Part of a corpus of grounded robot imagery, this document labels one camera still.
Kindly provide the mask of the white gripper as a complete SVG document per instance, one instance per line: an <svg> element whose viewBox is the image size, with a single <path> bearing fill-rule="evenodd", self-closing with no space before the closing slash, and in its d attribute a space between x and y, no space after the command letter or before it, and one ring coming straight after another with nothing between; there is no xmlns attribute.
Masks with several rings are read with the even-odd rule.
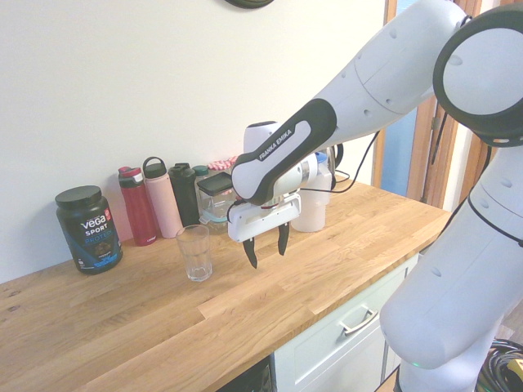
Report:
<svg viewBox="0 0 523 392"><path fill-rule="evenodd" d="M278 251L283 256L288 245L289 222L299 217L301 206L300 195L290 194L268 209L251 203L232 207L228 235L233 241L243 243L244 252L254 269L257 268L254 237L279 226Z"/></svg>

